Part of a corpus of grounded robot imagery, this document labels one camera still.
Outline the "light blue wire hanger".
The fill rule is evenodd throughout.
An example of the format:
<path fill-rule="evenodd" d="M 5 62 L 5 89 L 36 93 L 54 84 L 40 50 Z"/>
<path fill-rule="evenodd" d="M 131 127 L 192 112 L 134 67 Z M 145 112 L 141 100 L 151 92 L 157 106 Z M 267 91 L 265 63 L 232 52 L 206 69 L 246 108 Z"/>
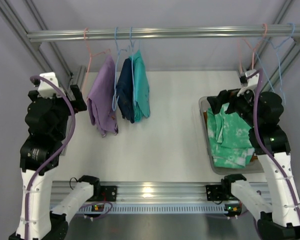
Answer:
<path fill-rule="evenodd" d="M 280 59 L 280 50 L 282 48 L 282 45 L 284 45 L 289 39 L 291 39 L 293 37 L 293 34 L 296 31 L 296 24 L 295 23 L 289 22 L 288 24 L 292 27 L 292 31 L 289 34 L 289 36 L 287 38 L 285 38 L 282 42 L 280 42 L 278 45 L 275 45 L 272 40 L 267 39 L 266 37 L 259 37 L 258 38 L 259 40 L 261 40 L 262 43 L 266 42 L 266 43 L 270 44 L 273 51 L 274 51 L 274 53 L 275 53 L 276 60 L 277 60 L 278 75 L 279 75 L 279 92 L 280 92 L 281 96 L 283 97 L 283 104 L 284 105 L 286 105 L 286 96 L 285 96 L 285 92 L 283 91 L 283 77 L 282 77 L 282 67 L 281 67 L 282 64 L 281 64 L 281 59 Z M 267 83 L 270 87 L 270 90 L 273 93 L 276 93 L 275 84 L 271 82 L 270 77 L 268 76 L 267 71 L 265 70 L 265 68 L 263 66 L 260 55 L 258 53 L 256 53 L 255 55 L 257 56 L 257 59 L 260 62 L 260 66 L 263 69 L 263 72 L 265 73 Z"/>

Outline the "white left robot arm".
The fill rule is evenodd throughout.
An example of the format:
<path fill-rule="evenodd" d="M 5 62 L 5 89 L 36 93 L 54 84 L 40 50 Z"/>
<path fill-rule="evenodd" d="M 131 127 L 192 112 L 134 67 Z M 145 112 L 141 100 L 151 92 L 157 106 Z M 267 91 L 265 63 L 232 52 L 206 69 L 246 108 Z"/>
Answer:
<path fill-rule="evenodd" d="M 71 113 L 87 110 L 77 85 L 70 87 L 75 99 L 62 98 L 56 92 L 49 97 L 38 90 L 28 93 L 31 103 L 25 123 L 29 136 L 20 149 L 22 210 L 17 230 L 10 240 L 63 240 L 69 224 L 80 207 L 101 193 L 97 177 L 83 175 L 75 188 L 59 205 L 50 208 L 52 183 L 59 165 Z"/>

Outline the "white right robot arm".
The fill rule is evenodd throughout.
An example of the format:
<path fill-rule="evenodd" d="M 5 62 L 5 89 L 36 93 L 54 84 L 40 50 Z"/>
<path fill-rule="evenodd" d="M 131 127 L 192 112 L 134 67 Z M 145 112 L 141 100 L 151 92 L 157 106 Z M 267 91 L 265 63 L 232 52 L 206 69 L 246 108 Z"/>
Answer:
<path fill-rule="evenodd" d="M 242 174 L 221 180 L 222 194 L 243 203 L 256 221 L 263 240 L 300 240 L 300 198 L 291 168 L 291 148 L 279 126 L 284 111 L 281 97 L 274 92 L 223 90 L 207 97 L 214 114 L 228 104 L 226 114 L 237 114 L 250 127 L 249 140 L 263 168 L 271 203 L 255 191 Z"/>

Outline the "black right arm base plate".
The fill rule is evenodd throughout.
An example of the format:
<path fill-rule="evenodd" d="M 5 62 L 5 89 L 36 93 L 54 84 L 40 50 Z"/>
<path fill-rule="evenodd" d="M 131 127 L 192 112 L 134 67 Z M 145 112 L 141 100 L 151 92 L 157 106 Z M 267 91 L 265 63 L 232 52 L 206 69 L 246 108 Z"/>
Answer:
<path fill-rule="evenodd" d="M 224 190 L 221 184 L 206 185 L 206 198 L 211 202 L 223 202 L 237 200 L 236 197 Z"/>

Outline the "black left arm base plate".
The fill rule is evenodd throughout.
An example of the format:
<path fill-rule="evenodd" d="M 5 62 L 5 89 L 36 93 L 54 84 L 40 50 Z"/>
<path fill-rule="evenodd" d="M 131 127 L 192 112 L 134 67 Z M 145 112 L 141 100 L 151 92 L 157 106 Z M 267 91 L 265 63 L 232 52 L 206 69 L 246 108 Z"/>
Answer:
<path fill-rule="evenodd" d="M 100 201 L 116 202 L 118 187 L 116 185 L 102 185 L 99 195 Z"/>

